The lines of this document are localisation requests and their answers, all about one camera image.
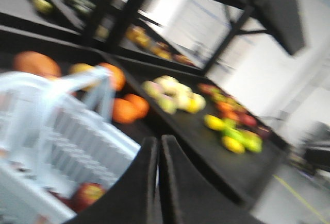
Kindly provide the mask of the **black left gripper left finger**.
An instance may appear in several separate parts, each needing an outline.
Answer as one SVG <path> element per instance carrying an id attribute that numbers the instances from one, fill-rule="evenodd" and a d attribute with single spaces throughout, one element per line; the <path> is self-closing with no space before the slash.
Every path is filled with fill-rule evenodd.
<path id="1" fill-rule="evenodd" d="M 158 141 L 146 137 L 119 180 L 66 223 L 153 223 Z"/>

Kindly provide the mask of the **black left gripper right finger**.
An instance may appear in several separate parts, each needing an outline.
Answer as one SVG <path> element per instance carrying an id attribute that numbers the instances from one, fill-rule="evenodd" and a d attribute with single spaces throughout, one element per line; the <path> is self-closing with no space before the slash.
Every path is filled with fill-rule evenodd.
<path id="1" fill-rule="evenodd" d="M 159 191 L 164 223 L 261 222 L 211 185 L 173 135 L 161 137 Z"/>

